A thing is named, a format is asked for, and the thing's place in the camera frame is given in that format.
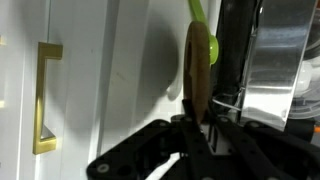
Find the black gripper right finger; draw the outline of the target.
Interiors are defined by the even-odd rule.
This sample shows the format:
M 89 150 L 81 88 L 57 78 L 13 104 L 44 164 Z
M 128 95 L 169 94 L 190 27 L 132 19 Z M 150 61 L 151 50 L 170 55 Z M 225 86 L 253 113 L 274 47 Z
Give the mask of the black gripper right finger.
M 283 180 L 283 176 L 264 155 L 255 141 L 227 116 L 219 115 L 212 103 L 209 112 L 218 129 L 237 151 L 248 171 L 256 180 Z

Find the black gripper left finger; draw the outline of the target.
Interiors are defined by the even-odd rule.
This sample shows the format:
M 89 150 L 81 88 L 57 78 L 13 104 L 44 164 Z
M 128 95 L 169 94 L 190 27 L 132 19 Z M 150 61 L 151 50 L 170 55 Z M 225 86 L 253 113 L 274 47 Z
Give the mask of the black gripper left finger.
M 182 103 L 185 110 L 185 117 L 181 122 L 181 128 L 185 138 L 192 179 L 214 180 L 214 174 L 210 167 L 210 148 L 195 120 L 192 103 L 190 100 L 183 100 Z

